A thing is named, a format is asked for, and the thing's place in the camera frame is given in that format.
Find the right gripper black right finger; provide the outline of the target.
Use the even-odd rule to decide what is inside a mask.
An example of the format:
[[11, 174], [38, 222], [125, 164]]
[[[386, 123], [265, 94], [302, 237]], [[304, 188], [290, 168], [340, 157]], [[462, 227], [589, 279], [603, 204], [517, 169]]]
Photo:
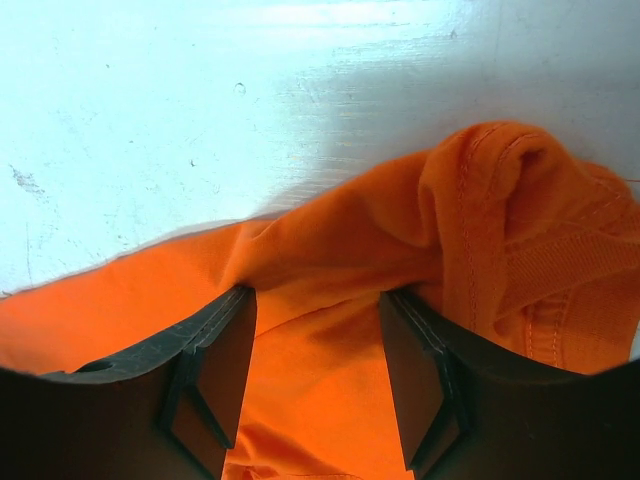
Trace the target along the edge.
[[406, 468], [417, 479], [635, 479], [639, 365], [582, 375], [506, 350], [406, 289], [379, 300]]

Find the orange t shirt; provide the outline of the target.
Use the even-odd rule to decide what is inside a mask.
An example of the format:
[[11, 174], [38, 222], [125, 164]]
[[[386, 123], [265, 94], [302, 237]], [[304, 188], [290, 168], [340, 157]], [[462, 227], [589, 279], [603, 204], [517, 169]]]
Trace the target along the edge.
[[73, 371], [244, 284], [258, 319], [227, 479], [403, 479], [377, 317], [411, 286], [529, 359], [630, 358], [639, 205], [546, 131], [474, 125], [275, 220], [171, 240], [1, 303], [1, 363]]

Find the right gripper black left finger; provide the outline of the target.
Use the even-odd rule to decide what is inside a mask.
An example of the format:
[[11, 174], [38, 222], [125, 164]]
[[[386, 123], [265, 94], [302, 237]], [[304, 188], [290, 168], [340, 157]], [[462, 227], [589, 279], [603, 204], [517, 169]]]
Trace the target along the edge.
[[234, 447], [256, 328], [234, 287], [80, 369], [1, 372], [5, 479], [218, 479]]

